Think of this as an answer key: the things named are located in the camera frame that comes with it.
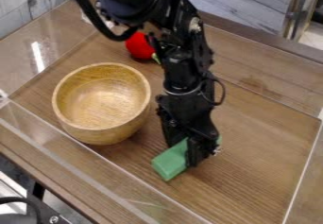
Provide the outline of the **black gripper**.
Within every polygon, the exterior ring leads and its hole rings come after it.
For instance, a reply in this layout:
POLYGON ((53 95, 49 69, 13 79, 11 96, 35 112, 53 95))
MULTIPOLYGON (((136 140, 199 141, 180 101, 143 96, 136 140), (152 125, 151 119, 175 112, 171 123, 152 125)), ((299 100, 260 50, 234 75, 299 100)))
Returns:
POLYGON ((156 97, 156 103, 165 143, 172 147, 189 137, 185 164, 188 167, 196 167, 220 151, 222 137, 211 120, 215 83, 200 82, 192 88, 179 88, 171 83, 164 83, 164 91, 165 93, 156 97))

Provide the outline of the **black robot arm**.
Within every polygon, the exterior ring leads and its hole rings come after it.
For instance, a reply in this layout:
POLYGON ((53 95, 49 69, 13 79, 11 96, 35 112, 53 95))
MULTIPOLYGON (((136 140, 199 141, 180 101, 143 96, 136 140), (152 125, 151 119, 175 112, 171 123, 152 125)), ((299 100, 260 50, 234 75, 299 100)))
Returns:
POLYGON ((76 0, 89 22, 116 42, 129 39, 145 23, 161 31, 145 39, 164 70, 165 93, 156 97, 164 138, 169 146, 187 142, 184 164, 196 166, 219 149, 211 119, 223 103, 220 81, 211 73, 214 50, 203 21, 189 0, 76 0))

